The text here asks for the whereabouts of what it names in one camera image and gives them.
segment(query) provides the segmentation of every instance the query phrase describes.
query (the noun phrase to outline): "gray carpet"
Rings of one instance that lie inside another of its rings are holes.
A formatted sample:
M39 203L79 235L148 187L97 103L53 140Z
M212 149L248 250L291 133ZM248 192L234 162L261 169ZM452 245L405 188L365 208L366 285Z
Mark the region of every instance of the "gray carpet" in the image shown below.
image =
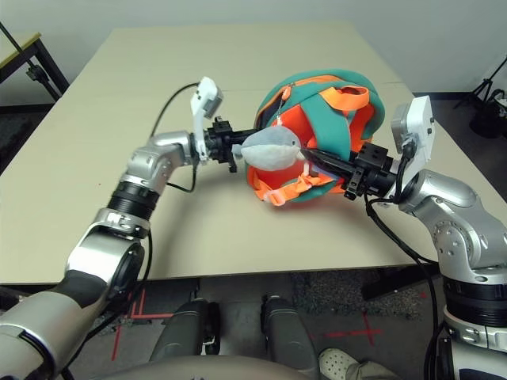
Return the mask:
M343 316L367 312L410 320L421 317L423 298L416 288L373 301L363 300L361 286L380 279L376 269L292 273L291 279L294 306L311 315L331 311Z

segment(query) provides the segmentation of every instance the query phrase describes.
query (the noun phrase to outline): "orange strap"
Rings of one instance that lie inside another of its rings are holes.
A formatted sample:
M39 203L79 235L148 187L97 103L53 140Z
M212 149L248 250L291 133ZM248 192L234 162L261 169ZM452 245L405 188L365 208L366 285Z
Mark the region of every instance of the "orange strap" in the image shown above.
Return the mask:
M330 87L321 91L320 96L328 105L338 111L356 111L370 102L370 94L366 87L347 85L341 89Z
M288 200L297 198L302 192L308 191L314 186L322 186L334 181L333 178L328 176L319 175L319 177L312 177L301 173L296 182L286 184L281 188L272 189L263 180L260 180L257 173L253 172L253 187L255 194L260 200L270 202L275 206L282 206Z

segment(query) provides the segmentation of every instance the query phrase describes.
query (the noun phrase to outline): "white sneaker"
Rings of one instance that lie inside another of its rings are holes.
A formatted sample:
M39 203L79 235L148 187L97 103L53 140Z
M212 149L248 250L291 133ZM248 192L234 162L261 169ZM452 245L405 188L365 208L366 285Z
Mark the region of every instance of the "white sneaker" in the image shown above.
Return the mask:
M352 356L337 348L327 348L318 356L320 373L329 380L345 380L349 367L358 363Z

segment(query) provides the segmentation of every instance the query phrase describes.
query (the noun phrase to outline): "plastic buckle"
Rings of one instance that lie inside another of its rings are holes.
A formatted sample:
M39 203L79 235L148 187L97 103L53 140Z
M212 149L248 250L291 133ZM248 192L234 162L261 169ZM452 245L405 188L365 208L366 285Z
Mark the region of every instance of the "plastic buckle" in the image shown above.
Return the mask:
M270 202L275 206L283 206L286 202L284 196L282 195L280 189L269 190L264 194L264 201Z

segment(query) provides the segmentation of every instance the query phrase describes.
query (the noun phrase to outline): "black cable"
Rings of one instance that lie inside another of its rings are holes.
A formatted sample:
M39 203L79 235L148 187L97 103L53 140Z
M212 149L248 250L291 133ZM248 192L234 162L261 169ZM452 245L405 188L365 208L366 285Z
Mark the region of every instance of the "black cable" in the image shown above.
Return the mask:
M182 190L183 192L193 192L196 188L196 180L197 180L197 166L199 165L198 160L194 160L192 165L192 185L190 188L184 188L183 186L180 186L179 184L173 184L171 182L167 182L166 185L170 186L171 188L177 188L178 190Z
M438 336L442 333L442 330L444 330L443 322L438 325L438 329L431 336L428 347L426 348L424 364L425 380L433 380L435 378L436 343Z
M180 93L182 93L183 91L185 91L186 89L189 89L191 87L197 87L199 85L199 83L190 83L189 85L184 85L183 87L181 87L178 91L176 91L170 98L169 100L164 104L164 106L162 107L162 109L160 110L160 113L158 114L158 117L157 117L157 120L155 121L155 124L153 126L153 129L151 130L151 133L150 133L150 137L153 137L155 132L157 131L157 128L158 128L158 125L160 124L160 120L162 119L162 117L164 116L164 113L166 113L166 110L167 110L167 107L169 107L169 105L171 104L171 102L174 100L175 97L177 97Z
M65 367L60 372L60 375L62 376L63 380L74 380L74 375L72 374L71 370L69 370L69 367Z
M155 132L158 129L158 125L160 124L160 120L162 120L162 117L164 116L164 113L166 112L167 108L171 104L171 102L183 91L186 89L190 89L192 87L197 87L199 85L198 82L196 83L190 83L188 85L184 85L180 89L178 89L171 97L167 100L167 102L164 104L162 109L160 110L160 113L158 114L157 120L155 121L155 124L153 125L153 128L151 129L150 138L154 136ZM199 161L197 159L194 159L193 161L193 169L192 169L192 187L191 188L184 188L183 186L180 186L179 184L173 184L171 182L167 182L166 185L170 186L171 188L177 188L178 190L181 190L183 192L193 192L196 188L196 177L197 177L197 166L199 165Z
M81 353L82 348L84 347L85 343L92 339L94 336L96 336L101 330L103 330L106 326L113 323L121 314L123 314L125 311L128 310L128 307L139 297L139 294L141 293L141 290L143 289L143 286L145 285L148 275L150 274L151 269L151 262L153 260L153 237L151 236L151 230L148 231L148 262L146 264L146 269L144 271L143 278L137 286L135 287L135 290L132 292L132 296L129 300L125 301L122 306L109 318L105 319L102 323L99 324L99 326L93 328L86 334L86 338L81 343L81 346L79 346L78 350L74 353L71 360L69 360L69 363L63 368L62 371L67 370L68 374L72 375L72 373L69 370L69 366L76 360L76 358Z
M395 198L393 199L394 203L398 204L402 198L402 182L403 182L403 174L405 172L406 165L409 163L410 158L408 158L405 154L402 156L400 160L398 173L401 175L396 175L396 185L395 185Z
M403 174L405 172L406 165L410 161L410 159L415 154L415 145L410 144L409 146L405 146L403 149L403 156L400 161L400 165L398 167L398 172L396 174L396 183L395 183L395 196L392 199L386 198L377 198L377 199L368 199L368 195L364 194L364 202L366 203L366 213L373 220L373 222L392 240L394 241L403 252L405 252L412 260L415 261L416 265L421 269L426 281L429 286L429 293L431 295L431 303L432 303L432 320L433 320L433 334L432 339L430 340L428 349L426 350L425 356L425 364L424 364L424 375L425 380L433 380L435 374L435 361L436 361L436 349L432 349L435 346L434 342L436 341L438 335L440 334L441 327L438 325L438 305L436 303L436 292L435 286L433 284L433 279L429 275L428 271L426 271L425 266L421 262L422 260L432 262L436 264L435 261L425 259L423 256L419 255L416 251L411 249L402 239L400 239L379 217L373 208L374 203L399 203L402 194L402 180Z

